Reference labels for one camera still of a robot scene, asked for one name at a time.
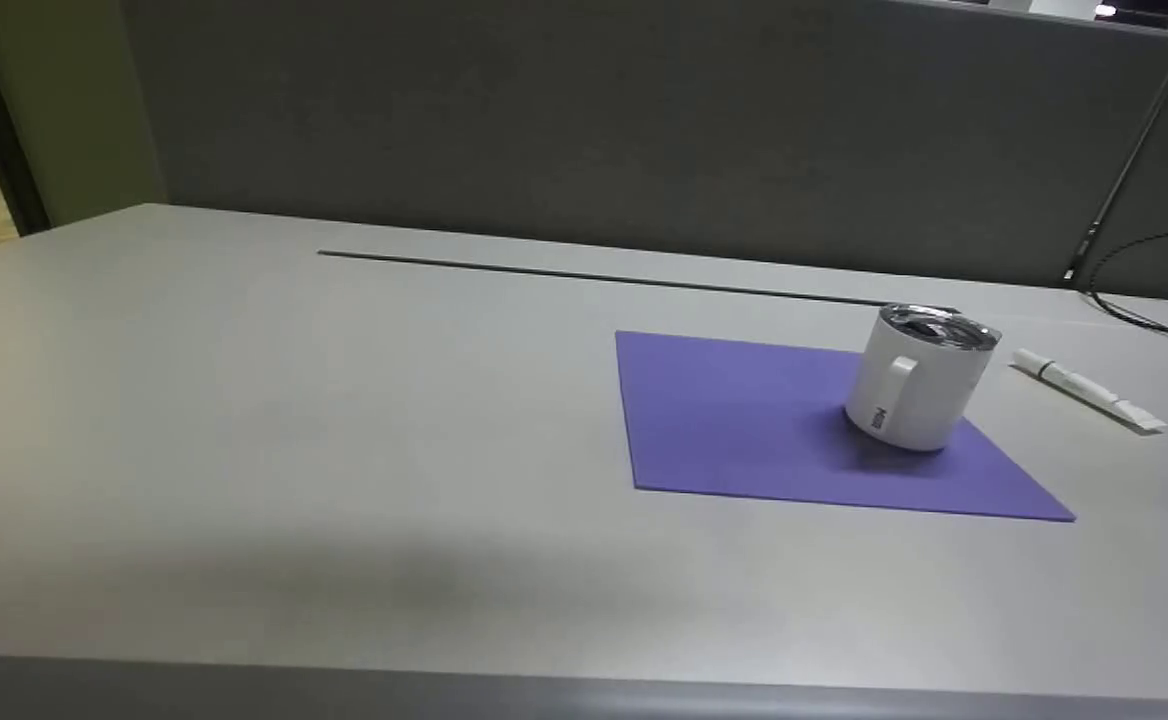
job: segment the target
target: gray table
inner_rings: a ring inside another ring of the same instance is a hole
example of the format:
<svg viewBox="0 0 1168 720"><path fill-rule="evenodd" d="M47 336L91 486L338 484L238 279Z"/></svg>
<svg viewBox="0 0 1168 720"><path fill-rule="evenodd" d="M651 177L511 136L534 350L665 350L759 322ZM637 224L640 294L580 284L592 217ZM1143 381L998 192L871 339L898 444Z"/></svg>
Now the gray table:
<svg viewBox="0 0 1168 720"><path fill-rule="evenodd" d="M319 248L959 305L1008 331L971 419L1081 524L632 493L615 326L862 347L866 307ZM1168 717L1168 437L1018 342L1168 419L1168 339L1046 288L191 208L5 245L0 713L139 671L306 717Z"/></svg>

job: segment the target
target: white pen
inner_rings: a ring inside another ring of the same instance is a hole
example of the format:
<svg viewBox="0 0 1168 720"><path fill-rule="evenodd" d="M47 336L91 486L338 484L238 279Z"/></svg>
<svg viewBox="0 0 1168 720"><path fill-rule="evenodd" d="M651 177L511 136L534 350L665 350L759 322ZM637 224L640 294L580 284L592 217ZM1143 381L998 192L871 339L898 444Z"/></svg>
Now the white pen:
<svg viewBox="0 0 1168 720"><path fill-rule="evenodd" d="M1055 393L1072 397L1072 401L1085 401L1090 402L1094 410L1103 417L1117 417L1120 424L1137 429L1139 437L1156 437L1162 431L1168 424L1159 417L1150 417L1148 406L1130 402L1130 401L1120 401L1110 386L1041 354L1041 350L1029 350L1018 347L1017 359L1012 359L1022 375L1041 381L1041 385L1051 385Z"/></svg>

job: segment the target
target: white mug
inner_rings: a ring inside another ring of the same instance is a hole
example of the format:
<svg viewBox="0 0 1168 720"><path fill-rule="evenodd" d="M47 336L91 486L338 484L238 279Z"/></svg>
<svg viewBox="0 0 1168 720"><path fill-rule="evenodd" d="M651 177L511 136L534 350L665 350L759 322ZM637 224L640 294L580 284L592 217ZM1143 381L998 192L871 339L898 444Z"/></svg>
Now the white mug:
<svg viewBox="0 0 1168 720"><path fill-rule="evenodd" d="M936 450L959 424L998 331L930 305L884 305L849 419L894 447Z"/></svg>

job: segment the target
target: black cable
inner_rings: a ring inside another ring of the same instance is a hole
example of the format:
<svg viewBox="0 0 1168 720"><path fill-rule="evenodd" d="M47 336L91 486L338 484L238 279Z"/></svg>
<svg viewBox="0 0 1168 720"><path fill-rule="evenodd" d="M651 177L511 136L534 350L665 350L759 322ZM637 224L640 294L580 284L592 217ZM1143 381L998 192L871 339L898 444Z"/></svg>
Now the black cable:
<svg viewBox="0 0 1168 720"><path fill-rule="evenodd" d="M1130 307L1124 307L1124 305L1110 305L1110 300L1101 290L1101 275L1103 275L1103 267L1108 267L1110 260L1137 253L1137 248L1148 248L1148 245L1168 245L1168 230L1139 236L1139 241L1127 241L1127 245L1103 253L1103 254L1085 272L1085 279L1081 279L1075 288L1081 288L1101 313L1108 313L1108 317L1117 317L1117 318L1124 318L1124 322L1130 322L1130 326L1143 326L1143 331L1159 331L1159 336L1168 336L1168 322L1162 322L1162 318L1150 318L1150 317L1139 317L1139 313L1130 313Z"/></svg>
<svg viewBox="0 0 1168 720"><path fill-rule="evenodd" d="M319 248L314 254L373 260L373 265L418 265L418 267L462 267L462 272L501 272L501 275L550 275L550 279L584 279L584 284L640 284L640 288L675 288L675 290L771 294L771 300L809 300L809 305L860 305L860 307L893 305L893 300L871 300L871 294L767 290L767 288L740 288L740 284L682 284L682 279L648 279L648 275L556 272L556 267L469 265L469 260L381 254L381 253L336 253L336 248Z"/></svg>

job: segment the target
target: purple mat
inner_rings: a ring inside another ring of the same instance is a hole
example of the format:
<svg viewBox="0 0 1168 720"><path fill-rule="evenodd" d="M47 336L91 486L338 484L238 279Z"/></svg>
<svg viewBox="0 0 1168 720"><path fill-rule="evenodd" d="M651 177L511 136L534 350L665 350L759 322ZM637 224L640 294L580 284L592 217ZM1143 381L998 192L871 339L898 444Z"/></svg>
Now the purple mat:
<svg viewBox="0 0 1168 720"><path fill-rule="evenodd" d="M838 402L851 350L619 331L632 484L954 517L1075 517L975 424L913 455L860 437Z"/></svg>

